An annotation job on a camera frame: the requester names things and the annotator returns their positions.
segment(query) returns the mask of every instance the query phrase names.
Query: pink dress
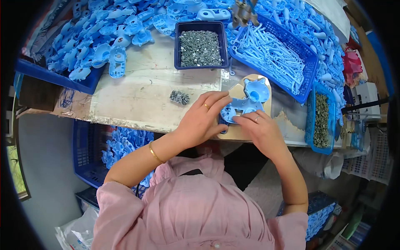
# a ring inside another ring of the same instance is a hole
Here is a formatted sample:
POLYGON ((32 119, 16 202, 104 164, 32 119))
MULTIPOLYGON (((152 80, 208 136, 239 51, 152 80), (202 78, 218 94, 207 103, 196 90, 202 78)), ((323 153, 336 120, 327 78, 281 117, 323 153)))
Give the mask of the pink dress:
POLYGON ((174 157, 156 168, 140 200, 108 182, 97 190, 96 249, 305 249, 308 216, 265 219, 224 172, 224 159, 174 157), (183 175, 200 169, 203 174, 183 175))

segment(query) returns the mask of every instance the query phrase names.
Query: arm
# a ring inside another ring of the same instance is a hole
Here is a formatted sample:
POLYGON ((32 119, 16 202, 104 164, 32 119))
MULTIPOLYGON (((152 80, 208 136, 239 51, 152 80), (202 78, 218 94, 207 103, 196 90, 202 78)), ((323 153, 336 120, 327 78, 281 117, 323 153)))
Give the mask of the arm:
POLYGON ((308 192, 304 178, 288 150, 276 122, 261 110, 235 116, 256 147, 275 164, 282 182, 284 214, 307 212, 308 192))
MULTIPOLYGON (((210 91, 200 95, 174 132, 152 142, 153 152, 165 162, 183 150, 197 146, 228 129, 224 124, 216 125, 215 119, 231 101, 228 92, 210 91)), ((160 164, 150 152, 149 145, 145 145, 116 162, 108 171, 104 183, 114 181, 133 187, 160 164)))

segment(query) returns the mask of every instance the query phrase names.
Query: bracelet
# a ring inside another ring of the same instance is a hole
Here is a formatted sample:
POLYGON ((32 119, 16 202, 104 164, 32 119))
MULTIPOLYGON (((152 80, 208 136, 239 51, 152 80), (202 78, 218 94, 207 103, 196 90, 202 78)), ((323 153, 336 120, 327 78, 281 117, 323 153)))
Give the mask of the bracelet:
POLYGON ((152 142, 149 143, 150 152, 152 153, 152 155, 154 156, 154 158, 155 158, 157 161, 159 161, 159 162, 161 162, 162 164, 164 164, 165 162, 163 162, 162 160, 160 160, 160 158, 158 158, 158 157, 156 156, 156 154, 154 153, 154 151, 151 149, 151 143, 152 143, 152 142))

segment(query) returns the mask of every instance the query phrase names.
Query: table surface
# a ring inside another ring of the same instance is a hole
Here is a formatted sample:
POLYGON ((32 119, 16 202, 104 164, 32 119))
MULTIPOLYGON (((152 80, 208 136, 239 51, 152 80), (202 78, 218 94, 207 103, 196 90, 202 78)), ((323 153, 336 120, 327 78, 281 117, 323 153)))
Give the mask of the table surface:
MULTIPOLYGON (((51 114, 95 123, 124 126, 159 133, 173 131, 204 92, 229 90, 241 78, 257 71, 234 60, 231 76, 228 69, 176 70, 174 40, 152 30, 154 44, 129 46, 126 50, 125 75, 111 78, 108 66, 96 91, 88 95, 75 91, 72 103, 62 107, 59 98, 51 114), (190 103, 182 106, 169 100, 172 90, 190 95, 190 103)), ((272 87, 271 117, 278 123, 288 146, 307 146, 304 141, 307 107, 303 107, 275 84, 272 87)), ((335 142, 335 148, 342 142, 335 142)))

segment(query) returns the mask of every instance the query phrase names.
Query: hand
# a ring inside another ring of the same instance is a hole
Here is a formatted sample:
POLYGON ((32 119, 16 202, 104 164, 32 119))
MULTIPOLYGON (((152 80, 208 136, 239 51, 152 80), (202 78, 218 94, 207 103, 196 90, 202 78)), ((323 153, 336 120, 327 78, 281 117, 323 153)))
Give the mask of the hand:
POLYGON ((214 123, 222 108, 232 102, 228 94, 228 91, 209 91, 200 95, 194 102, 178 128, 172 132, 177 142, 182 143, 183 149, 195 147, 228 129, 225 124, 214 123))
POLYGON ((277 123, 261 110, 234 116, 233 120, 242 126, 242 131, 250 136, 260 152, 273 162, 289 152, 277 123))

